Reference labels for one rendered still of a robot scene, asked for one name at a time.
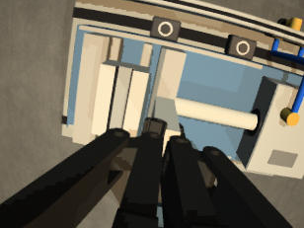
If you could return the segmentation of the beige slotted block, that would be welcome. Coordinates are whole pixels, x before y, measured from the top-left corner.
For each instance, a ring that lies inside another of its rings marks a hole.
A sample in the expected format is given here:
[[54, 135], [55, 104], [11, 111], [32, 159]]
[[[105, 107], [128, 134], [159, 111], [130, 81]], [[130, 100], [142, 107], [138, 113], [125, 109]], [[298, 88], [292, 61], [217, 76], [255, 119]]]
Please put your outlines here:
[[108, 59], [101, 63], [92, 133], [121, 128], [136, 137], [150, 67]]

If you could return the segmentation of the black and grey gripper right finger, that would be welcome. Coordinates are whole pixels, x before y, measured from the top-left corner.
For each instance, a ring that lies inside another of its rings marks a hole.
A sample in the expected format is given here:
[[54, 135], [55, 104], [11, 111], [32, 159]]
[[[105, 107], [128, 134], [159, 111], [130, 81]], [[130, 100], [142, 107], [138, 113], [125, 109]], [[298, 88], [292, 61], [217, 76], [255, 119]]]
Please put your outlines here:
[[166, 114], [160, 179], [164, 228], [293, 228], [220, 149], [192, 148], [175, 100], [166, 98]]

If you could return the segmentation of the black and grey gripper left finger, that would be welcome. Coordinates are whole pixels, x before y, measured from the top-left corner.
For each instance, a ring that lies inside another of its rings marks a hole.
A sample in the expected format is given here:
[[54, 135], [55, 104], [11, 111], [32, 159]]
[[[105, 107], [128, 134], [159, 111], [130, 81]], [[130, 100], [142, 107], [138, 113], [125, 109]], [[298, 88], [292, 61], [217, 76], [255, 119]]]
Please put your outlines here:
[[130, 171], [112, 228], [158, 228], [166, 98], [140, 136], [111, 128], [0, 204], [0, 228], [76, 228]]

